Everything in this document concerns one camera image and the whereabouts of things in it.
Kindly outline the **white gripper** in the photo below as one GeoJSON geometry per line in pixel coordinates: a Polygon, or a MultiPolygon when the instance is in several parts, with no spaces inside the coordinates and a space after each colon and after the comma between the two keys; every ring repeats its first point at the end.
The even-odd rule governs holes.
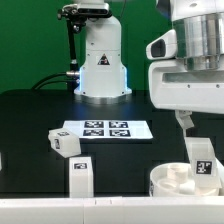
{"type": "Polygon", "coordinates": [[[194,127],[192,112],[224,114],[224,58],[218,69],[205,71],[187,71],[182,60],[156,61],[148,78],[153,105],[176,110],[184,137],[194,127]]]}

